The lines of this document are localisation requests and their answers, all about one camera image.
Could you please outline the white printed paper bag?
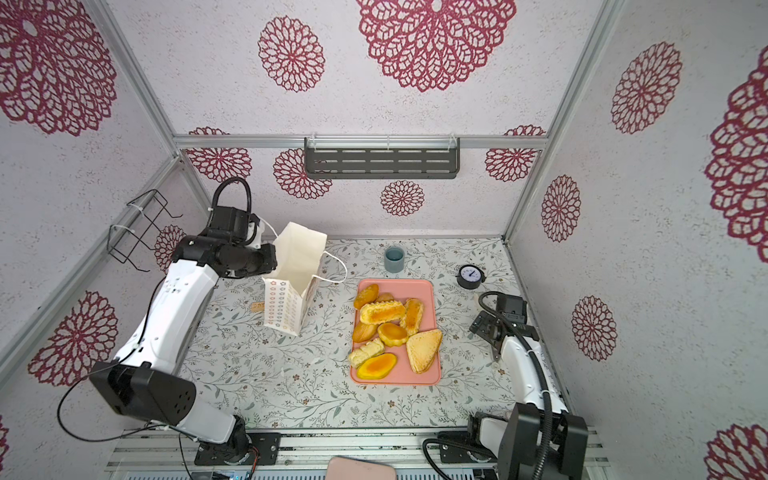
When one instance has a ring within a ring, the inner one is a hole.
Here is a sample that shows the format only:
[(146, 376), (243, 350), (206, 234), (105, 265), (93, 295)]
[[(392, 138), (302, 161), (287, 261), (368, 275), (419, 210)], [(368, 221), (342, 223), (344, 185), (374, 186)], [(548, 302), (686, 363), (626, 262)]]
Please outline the white printed paper bag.
[[(276, 237), (274, 246), (277, 268), (262, 278), (265, 285), (265, 326), (283, 334), (299, 336), (309, 303), (320, 283), (341, 284), (346, 281), (346, 264), (325, 250), (326, 242), (326, 234), (295, 222), (289, 222)], [(341, 265), (341, 278), (331, 279), (320, 275), (323, 257)]]

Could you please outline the triangular tan fake bread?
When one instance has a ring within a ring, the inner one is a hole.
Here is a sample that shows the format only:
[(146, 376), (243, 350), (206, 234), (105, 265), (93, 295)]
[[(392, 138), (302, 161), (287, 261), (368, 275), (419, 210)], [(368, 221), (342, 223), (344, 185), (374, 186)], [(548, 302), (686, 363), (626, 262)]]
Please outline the triangular tan fake bread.
[(406, 342), (406, 352), (411, 370), (415, 374), (425, 373), (434, 362), (441, 343), (443, 333), (439, 329), (419, 332)]

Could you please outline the orange oval fake bread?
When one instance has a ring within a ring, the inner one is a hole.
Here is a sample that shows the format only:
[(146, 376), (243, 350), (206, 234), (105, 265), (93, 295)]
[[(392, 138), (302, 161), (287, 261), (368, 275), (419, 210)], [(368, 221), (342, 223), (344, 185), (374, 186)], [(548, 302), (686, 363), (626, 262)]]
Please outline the orange oval fake bread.
[(395, 354), (384, 353), (365, 360), (356, 370), (361, 380), (381, 380), (387, 377), (398, 363)]

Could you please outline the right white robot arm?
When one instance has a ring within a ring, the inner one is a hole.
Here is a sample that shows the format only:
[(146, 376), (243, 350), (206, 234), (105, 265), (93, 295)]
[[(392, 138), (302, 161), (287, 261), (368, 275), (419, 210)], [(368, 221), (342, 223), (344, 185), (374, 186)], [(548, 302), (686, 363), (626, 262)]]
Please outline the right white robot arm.
[(509, 417), (477, 414), (470, 432), (497, 459), (500, 479), (581, 479), (589, 439), (586, 421), (572, 414), (541, 359), (527, 303), (498, 291), (478, 297), (470, 332), (488, 342), (493, 360), (511, 375), (518, 399)]

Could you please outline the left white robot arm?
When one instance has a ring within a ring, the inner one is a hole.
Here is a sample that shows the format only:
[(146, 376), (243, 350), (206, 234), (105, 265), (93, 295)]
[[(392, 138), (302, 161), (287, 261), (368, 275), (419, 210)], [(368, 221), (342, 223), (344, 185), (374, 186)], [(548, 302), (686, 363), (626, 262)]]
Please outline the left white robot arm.
[(218, 281), (270, 273), (275, 248), (261, 243), (258, 216), (214, 206), (197, 235), (175, 247), (148, 312), (114, 359), (98, 362), (89, 376), (118, 415), (157, 422), (241, 454), (247, 448), (242, 421), (198, 399), (195, 385), (178, 375), (194, 335), (194, 323)]

